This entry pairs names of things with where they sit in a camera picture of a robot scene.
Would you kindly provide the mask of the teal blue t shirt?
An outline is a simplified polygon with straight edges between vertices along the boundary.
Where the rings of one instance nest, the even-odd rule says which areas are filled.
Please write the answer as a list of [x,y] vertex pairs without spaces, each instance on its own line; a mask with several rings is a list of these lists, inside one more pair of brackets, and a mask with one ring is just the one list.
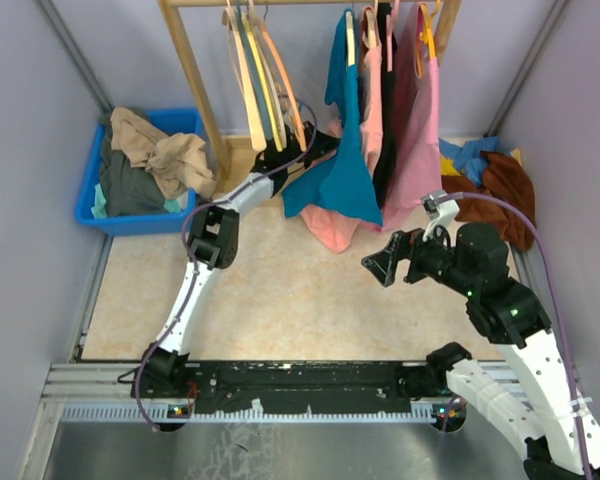
[[317,206],[380,226],[382,214],[362,154],[357,39],[356,63],[348,67],[345,11],[335,29],[324,94],[324,102],[336,105],[339,112],[340,144],[333,157],[307,170],[282,192],[284,215],[295,217],[305,207]]

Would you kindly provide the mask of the cream plastic hanger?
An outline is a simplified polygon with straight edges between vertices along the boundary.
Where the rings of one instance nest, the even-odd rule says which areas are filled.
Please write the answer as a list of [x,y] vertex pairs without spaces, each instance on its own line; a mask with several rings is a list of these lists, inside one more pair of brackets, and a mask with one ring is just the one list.
[[352,67],[356,63],[356,34],[354,15],[350,9],[345,11],[345,27],[347,66]]

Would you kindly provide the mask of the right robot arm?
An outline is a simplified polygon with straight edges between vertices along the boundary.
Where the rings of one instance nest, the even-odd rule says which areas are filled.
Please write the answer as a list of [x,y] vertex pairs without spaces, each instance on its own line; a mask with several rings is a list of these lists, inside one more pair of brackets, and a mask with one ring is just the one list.
[[566,351],[535,293],[509,274],[509,249],[489,224],[456,236],[437,226],[396,231],[361,264],[388,287],[406,260],[405,282],[425,278],[466,299],[466,314],[515,373],[527,400],[502,387],[456,342],[426,358],[428,387],[460,396],[509,442],[530,479],[600,479],[600,424],[567,375]]

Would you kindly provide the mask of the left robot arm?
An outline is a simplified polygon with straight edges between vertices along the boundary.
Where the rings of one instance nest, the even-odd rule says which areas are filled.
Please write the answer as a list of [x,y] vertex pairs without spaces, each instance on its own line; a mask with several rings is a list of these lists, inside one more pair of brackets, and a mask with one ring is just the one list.
[[304,124],[308,149],[288,136],[281,152],[268,147],[256,155],[246,178],[216,200],[202,200],[185,220],[187,264],[179,292],[163,328],[143,354],[136,370],[132,396],[136,399],[174,397],[188,384],[186,363],[195,327],[204,316],[207,299],[220,274],[234,262],[241,220],[279,193],[295,166],[306,169],[335,153],[339,139]]

